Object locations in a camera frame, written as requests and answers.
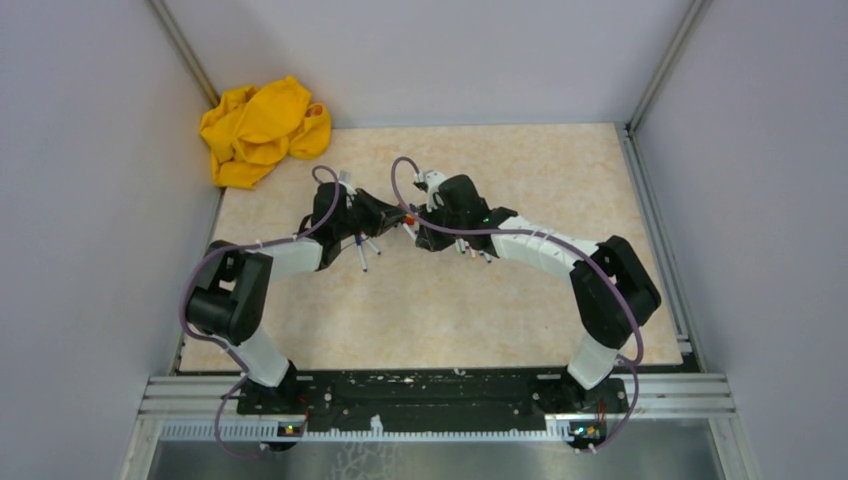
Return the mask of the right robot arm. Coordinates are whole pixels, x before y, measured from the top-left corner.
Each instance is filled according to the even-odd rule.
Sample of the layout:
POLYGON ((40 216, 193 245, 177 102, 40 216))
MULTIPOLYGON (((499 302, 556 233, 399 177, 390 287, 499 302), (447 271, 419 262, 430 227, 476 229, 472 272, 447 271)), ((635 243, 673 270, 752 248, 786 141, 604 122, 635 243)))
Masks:
POLYGON ((487 259, 520 262, 571 285, 585 335, 566 367, 571 378, 563 398, 576 412, 590 411, 621 349, 662 303, 631 244, 616 235, 603 242, 574 239, 509 208, 491 208, 464 174, 430 170, 416 174, 414 184, 427 195, 415 209, 421 220, 417 247, 437 252, 460 243, 487 259))

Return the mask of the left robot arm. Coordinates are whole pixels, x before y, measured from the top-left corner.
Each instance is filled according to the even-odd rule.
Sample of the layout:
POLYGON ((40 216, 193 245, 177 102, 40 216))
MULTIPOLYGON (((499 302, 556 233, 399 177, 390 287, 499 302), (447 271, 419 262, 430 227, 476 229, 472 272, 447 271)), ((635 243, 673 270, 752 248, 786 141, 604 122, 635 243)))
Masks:
POLYGON ((345 182, 322 183, 312 211, 295 234, 266 243, 209 245, 183 293, 179 320, 188 336, 221 347, 262 386, 260 399, 277 414, 300 399, 296 372, 261 327, 271 283, 327 269, 345 240, 366 241, 403 224, 405 211, 345 182))

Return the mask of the blue capped white marker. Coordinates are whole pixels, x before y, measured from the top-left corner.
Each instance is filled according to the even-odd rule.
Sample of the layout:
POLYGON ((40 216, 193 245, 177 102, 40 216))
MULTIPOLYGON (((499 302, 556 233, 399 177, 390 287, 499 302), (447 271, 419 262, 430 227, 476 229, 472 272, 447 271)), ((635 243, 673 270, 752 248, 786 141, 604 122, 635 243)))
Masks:
POLYGON ((363 272, 368 272, 368 264, 364 250, 364 241, 363 238, 359 234, 354 235, 354 240, 359 256, 360 266, 363 272))

